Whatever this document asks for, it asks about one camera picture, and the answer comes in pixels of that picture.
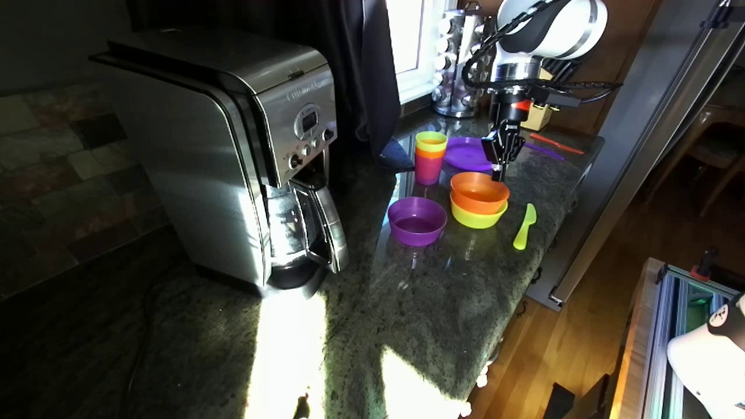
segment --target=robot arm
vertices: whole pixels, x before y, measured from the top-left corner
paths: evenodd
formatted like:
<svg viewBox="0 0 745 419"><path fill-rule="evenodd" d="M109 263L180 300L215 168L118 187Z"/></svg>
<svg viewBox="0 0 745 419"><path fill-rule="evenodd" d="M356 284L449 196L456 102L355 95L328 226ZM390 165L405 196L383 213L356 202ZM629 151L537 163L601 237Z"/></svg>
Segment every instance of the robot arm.
<svg viewBox="0 0 745 419"><path fill-rule="evenodd" d="M497 35L487 36L463 68L465 84L491 92L485 151L494 163L494 178L505 178L505 165L523 144L520 124L528 119L530 102L544 97L540 61L585 56L601 39L606 23L604 0L503 0ZM487 53L494 53L491 80L471 80L473 63Z"/></svg>

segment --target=purple cup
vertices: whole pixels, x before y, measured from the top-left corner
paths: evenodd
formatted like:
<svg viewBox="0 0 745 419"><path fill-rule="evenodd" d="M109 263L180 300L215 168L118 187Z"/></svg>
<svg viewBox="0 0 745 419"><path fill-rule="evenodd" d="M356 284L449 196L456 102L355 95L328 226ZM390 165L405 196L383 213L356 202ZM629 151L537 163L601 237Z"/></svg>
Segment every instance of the purple cup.
<svg viewBox="0 0 745 419"><path fill-rule="evenodd" d="M447 211L436 199L408 196L390 206L392 236L405 247L428 247L445 230Z"/></svg>
<svg viewBox="0 0 745 419"><path fill-rule="evenodd" d="M439 184L445 154L441 158L414 154L414 178L418 184Z"/></svg>

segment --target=yellow cup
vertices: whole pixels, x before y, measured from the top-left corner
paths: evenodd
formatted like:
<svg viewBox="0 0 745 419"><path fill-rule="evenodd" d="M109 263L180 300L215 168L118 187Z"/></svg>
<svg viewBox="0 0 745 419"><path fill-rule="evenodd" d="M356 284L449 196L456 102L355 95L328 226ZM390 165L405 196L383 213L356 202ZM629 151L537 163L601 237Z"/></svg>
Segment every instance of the yellow cup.
<svg viewBox="0 0 745 419"><path fill-rule="evenodd" d="M447 148L447 134L439 131L422 131L414 138L414 146L426 154L443 154Z"/></svg>

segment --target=yellow bowl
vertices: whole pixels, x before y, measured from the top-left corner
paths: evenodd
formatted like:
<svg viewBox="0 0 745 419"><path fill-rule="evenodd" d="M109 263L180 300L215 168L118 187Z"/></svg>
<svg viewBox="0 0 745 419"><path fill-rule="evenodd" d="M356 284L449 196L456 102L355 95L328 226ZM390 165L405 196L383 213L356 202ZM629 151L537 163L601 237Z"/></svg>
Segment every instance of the yellow bowl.
<svg viewBox="0 0 745 419"><path fill-rule="evenodd" d="M447 134L439 131L422 131L418 133L414 146L426 154L445 154Z"/></svg>
<svg viewBox="0 0 745 419"><path fill-rule="evenodd" d="M491 227L505 211L507 211L510 202L505 202L503 210L499 210L497 213L477 213L477 211L469 211L463 210L462 204L456 204L454 199L449 199L449 210L452 210L452 216L469 226L469 227Z"/></svg>

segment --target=bowl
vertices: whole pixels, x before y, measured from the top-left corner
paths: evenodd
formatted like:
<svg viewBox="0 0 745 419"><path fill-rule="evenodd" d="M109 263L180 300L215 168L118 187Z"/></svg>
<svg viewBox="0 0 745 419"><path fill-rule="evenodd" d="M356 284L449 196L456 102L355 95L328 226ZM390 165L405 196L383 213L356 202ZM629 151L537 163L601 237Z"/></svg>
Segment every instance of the bowl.
<svg viewBox="0 0 745 419"><path fill-rule="evenodd" d="M405 247L428 247L445 230L447 211L436 199L408 196L390 206L392 236Z"/></svg>
<svg viewBox="0 0 745 419"><path fill-rule="evenodd" d="M449 196L469 211L497 213L510 199L510 188L485 171L458 171L449 178Z"/></svg>
<svg viewBox="0 0 745 419"><path fill-rule="evenodd" d="M462 224L462 226L469 226L469 227L491 227L505 211L507 211L510 204L505 204L503 210L499 210L497 213L477 213L477 211L469 211L463 210L462 204L456 204L454 199L449 199L449 210L452 210L452 216Z"/></svg>

